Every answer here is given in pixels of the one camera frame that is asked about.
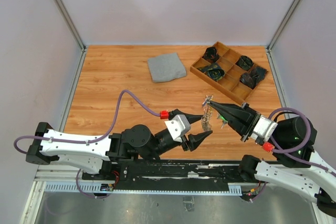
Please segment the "green capped key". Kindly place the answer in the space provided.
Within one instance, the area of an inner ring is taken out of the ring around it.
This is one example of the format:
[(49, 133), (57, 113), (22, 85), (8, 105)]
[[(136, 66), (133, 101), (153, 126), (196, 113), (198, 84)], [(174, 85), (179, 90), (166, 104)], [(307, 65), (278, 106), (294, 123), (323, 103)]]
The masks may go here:
[(218, 114), (217, 119), (221, 120), (222, 124), (221, 124), (221, 129), (223, 129), (227, 124), (228, 121), (220, 114)]

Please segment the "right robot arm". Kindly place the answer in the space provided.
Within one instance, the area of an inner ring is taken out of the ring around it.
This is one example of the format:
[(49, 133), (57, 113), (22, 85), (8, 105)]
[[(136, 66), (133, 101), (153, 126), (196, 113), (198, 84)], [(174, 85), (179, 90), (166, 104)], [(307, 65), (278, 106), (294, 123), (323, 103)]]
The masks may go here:
[(301, 112), (279, 108), (265, 117), (249, 107), (209, 101), (208, 105), (241, 137), (253, 139), (272, 153), (284, 168), (276, 168), (252, 155), (244, 155), (238, 177), (244, 182), (258, 180), (301, 195), (318, 209), (335, 217), (335, 169), (314, 149), (317, 130)]

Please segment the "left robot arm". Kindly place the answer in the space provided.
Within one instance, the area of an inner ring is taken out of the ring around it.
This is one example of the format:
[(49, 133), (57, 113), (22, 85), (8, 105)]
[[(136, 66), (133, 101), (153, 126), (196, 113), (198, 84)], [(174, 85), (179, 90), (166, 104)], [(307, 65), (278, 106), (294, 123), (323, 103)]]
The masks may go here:
[(55, 131), (48, 123), (39, 123), (26, 162), (36, 165), (57, 162), (105, 180), (112, 175), (112, 166), (106, 162), (120, 164), (138, 158), (157, 161), (162, 154), (178, 146), (192, 152), (212, 134), (211, 130), (189, 134), (191, 125), (201, 120), (201, 115), (176, 109), (160, 112), (160, 118), (166, 128), (156, 134), (146, 125), (138, 124), (108, 136), (66, 134)]

